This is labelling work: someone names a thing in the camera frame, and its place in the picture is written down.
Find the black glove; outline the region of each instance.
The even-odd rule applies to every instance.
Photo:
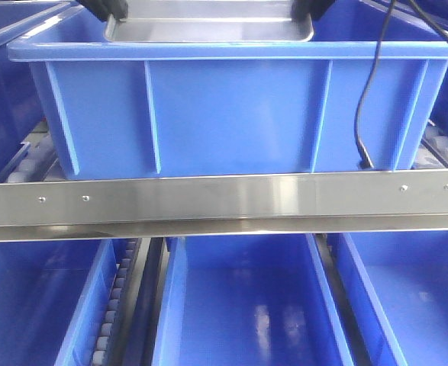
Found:
[[[76,0],[90,10],[100,21],[107,21],[112,14],[118,21],[127,17],[128,4],[126,0]]]
[[[336,0],[293,0],[292,19],[304,21],[308,14],[318,21]]]

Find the metal rail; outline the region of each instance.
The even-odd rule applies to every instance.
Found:
[[[448,169],[0,185],[0,241],[448,229]]]

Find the stainless steel tray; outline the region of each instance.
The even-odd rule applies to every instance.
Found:
[[[127,19],[108,20],[105,38],[124,42],[308,41],[311,19],[294,22],[289,0],[133,0]]]

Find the crate floor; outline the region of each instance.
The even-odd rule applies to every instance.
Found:
[[[283,268],[191,268],[179,364],[316,365],[303,275]]]
[[[448,365],[448,268],[367,265],[408,364]]]

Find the black wire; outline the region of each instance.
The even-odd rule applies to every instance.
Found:
[[[431,27],[441,38],[443,38],[448,43],[448,33],[438,24],[436,23],[429,14],[427,14],[415,0],[408,0],[410,6],[417,13],[419,18],[427,23],[429,27]]]
[[[358,105],[356,107],[356,115],[354,117],[354,140],[356,141],[356,148],[358,149],[358,153],[361,156],[361,161],[359,162],[359,167],[361,169],[373,169],[375,166],[371,160],[371,157],[368,154],[368,150],[364,145],[363,140],[361,140],[361,136],[359,135],[359,119],[361,118],[361,110],[363,109],[363,104],[366,99],[366,96],[371,87],[371,83],[373,78],[375,77],[376,70],[379,64],[379,55],[382,50],[382,42],[385,38],[386,30],[388,28],[388,23],[390,22],[390,18],[392,17],[393,9],[395,8],[395,3],[397,0],[391,0],[390,5],[388,7],[388,11],[385,16],[385,20],[382,25],[382,32],[380,33],[378,42],[376,43],[375,49],[375,58],[373,60],[373,64],[371,65],[371,70],[369,71],[368,79],[366,80],[366,84],[364,85],[363,92],[361,93],[361,98],[359,99]]]

